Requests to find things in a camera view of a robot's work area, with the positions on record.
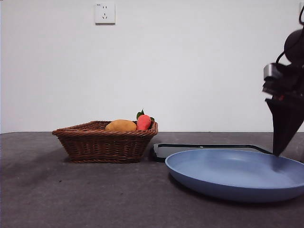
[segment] toy fruit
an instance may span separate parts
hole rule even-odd
[[[127,132],[127,131],[135,131],[136,128],[137,126],[133,121],[114,120],[105,127],[105,130],[114,131],[114,132]]]
[[[137,130],[148,130],[151,126],[151,122],[154,121],[154,118],[145,115],[143,110],[137,113]]]

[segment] plate rim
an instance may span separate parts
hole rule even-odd
[[[192,152],[192,151],[219,151],[219,149],[201,149],[201,150],[188,150],[188,151],[181,151],[181,152],[177,152],[177,153],[174,153],[174,154],[171,154],[169,155],[166,159],[165,159],[165,164],[167,165],[167,167],[183,176],[186,176],[188,178],[191,178],[191,179],[195,179],[197,181],[203,181],[203,182],[206,182],[206,183],[211,183],[211,184],[217,184],[217,185],[222,185],[222,186],[227,186],[227,187],[234,187],[234,188],[243,188],[243,189],[257,189],[257,190],[286,190],[286,189],[294,189],[294,188],[299,188],[299,187],[304,187],[304,181],[301,183],[301,184],[298,184],[298,185],[293,185],[293,186],[290,186],[290,187],[280,187],[280,188],[269,188],[269,187],[250,187],[250,186],[238,186],[238,185],[230,185],[230,184],[223,184],[223,183],[217,183],[217,182],[212,182],[212,181],[207,181],[207,180],[201,180],[201,179],[198,179],[198,178],[195,178],[195,177],[191,177],[189,175],[186,175],[184,173],[181,173],[179,171],[177,171],[176,169],[172,168],[169,164],[168,164],[168,159],[170,159],[170,157],[173,157],[173,156],[177,156],[177,154],[180,154],[180,153],[184,153],[184,152]],[[232,149],[227,149],[225,151],[241,151],[241,152],[248,152],[248,153],[255,153],[255,154],[261,154],[262,156],[265,155],[265,156],[273,156],[271,154],[265,154],[265,153],[260,153],[260,152],[253,152],[253,151],[244,151],[244,150],[232,150]],[[286,159],[286,160],[291,160],[292,162],[296,162],[296,163],[299,163],[301,165],[304,166],[303,163],[299,162],[299,161],[296,161],[296,160],[293,160],[293,159],[290,159],[290,158],[286,158],[286,157],[280,157],[282,159]]]

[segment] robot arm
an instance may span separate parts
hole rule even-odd
[[[279,63],[284,54],[290,65]],[[265,101],[273,116],[273,154],[279,156],[304,121],[304,27],[291,33],[284,52],[275,63],[264,67],[264,81],[263,91],[272,95]]]

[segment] black cable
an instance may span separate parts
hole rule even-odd
[[[304,5],[303,5],[303,7],[302,7],[302,9],[301,9],[301,13],[300,13],[300,16],[299,16],[299,23],[300,23],[301,25],[304,25],[304,21],[302,21],[303,10],[304,10]]]
[[[304,6],[302,7],[301,12],[300,12],[300,16],[299,16],[299,23],[300,23],[301,25],[303,25],[302,33],[301,33],[299,39],[298,39],[292,46],[290,46],[289,49],[287,49],[287,51],[290,50],[291,48],[293,48],[293,47],[301,40],[301,38],[304,36],[304,21],[302,21],[302,19],[301,19],[301,18],[302,18],[303,11],[304,11]],[[281,57],[282,57],[284,54],[285,54],[285,51],[283,51],[283,52],[278,56],[278,58],[276,59],[276,62],[275,62],[276,64],[279,63]]]

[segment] green leaves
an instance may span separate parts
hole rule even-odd
[[[138,112],[137,115],[136,115],[136,119],[138,120],[138,117],[140,117],[141,115],[144,115],[144,112],[143,112],[143,109],[141,112]]]
[[[138,112],[137,115],[136,115],[136,119],[138,120],[138,117],[140,117],[141,115],[144,115],[144,112],[143,112],[143,109],[141,112]]]

